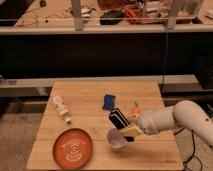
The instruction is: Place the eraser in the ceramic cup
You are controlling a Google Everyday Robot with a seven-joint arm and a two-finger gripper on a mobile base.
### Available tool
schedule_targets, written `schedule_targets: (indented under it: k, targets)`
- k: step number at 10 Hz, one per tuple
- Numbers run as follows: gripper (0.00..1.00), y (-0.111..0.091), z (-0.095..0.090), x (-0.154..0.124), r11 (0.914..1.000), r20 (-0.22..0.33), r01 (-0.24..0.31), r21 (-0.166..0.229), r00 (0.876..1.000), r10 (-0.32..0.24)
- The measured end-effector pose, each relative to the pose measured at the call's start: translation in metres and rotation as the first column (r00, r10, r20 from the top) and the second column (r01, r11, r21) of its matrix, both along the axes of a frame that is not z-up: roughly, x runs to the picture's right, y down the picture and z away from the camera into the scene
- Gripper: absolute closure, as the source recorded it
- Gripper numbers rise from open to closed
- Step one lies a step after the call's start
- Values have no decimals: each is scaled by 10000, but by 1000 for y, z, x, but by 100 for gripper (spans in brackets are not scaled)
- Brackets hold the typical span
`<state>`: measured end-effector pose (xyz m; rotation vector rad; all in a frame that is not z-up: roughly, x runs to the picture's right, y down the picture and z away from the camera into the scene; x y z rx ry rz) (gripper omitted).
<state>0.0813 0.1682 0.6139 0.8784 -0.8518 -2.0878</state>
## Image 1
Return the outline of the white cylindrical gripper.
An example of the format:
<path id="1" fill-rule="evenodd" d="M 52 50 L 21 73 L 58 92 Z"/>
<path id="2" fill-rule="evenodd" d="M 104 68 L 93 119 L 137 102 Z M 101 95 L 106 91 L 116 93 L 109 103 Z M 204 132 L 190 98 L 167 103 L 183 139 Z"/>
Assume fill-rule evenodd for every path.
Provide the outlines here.
<path id="1" fill-rule="evenodd" d="M 139 114 L 127 116 L 128 121 L 134 121 L 136 125 L 130 125 L 120 130 L 124 137 L 136 137 L 142 134 L 146 135 L 159 134 L 162 131 L 172 130 L 176 124 L 173 117 L 173 108 L 165 107 L 158 110 L 144 111 Z"/>

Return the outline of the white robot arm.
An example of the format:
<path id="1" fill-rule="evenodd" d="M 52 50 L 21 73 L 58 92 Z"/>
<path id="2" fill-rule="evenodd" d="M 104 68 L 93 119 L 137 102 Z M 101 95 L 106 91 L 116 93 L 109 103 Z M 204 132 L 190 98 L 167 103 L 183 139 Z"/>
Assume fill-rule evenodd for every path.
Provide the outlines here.
<path id="1" fill-rule="evenodd" d="M 123 136 L 156 135 L 178 126 L 193 131 L 213 149 L 213 121 L 195 102 L 183 100 L 176 105 L 138 114 L 129 126 L 120 130 Z"/>

